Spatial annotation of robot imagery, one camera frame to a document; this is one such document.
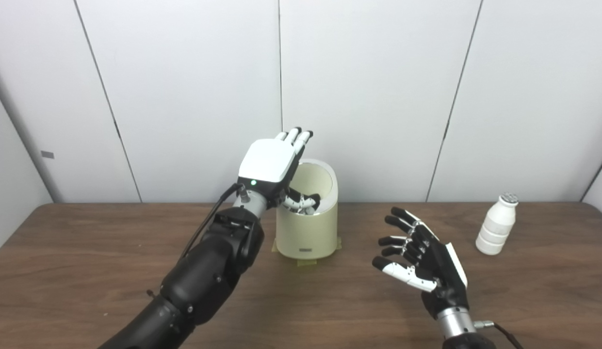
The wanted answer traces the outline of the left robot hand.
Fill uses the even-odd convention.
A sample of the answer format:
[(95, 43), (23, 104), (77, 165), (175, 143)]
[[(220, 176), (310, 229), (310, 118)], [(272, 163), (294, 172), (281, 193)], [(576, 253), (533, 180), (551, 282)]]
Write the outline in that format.
[(234, 206), (242, 207), (258, 218), (280, 205), (299, 214), (314, 214), (321, 197), (302, 194), (290, 187), (305, 146), (312, 137), (311, 130), (295, 127), (274, 138), (252, 143), (240, 165), (237, 177), (240, 188)]

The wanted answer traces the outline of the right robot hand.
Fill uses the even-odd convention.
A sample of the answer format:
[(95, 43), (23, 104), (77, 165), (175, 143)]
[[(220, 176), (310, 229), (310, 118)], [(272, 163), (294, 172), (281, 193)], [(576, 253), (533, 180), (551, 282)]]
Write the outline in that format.
[(434, 319), (447, 309), (469, 310), (468, 280), (454, 246), (440, 240), (425, 222), (403, 208), (392, 207), (385, 223), (404, 234), (380, 238), (378, 245), (383, 250), (372, 265), (421, 291), (423, 306)]

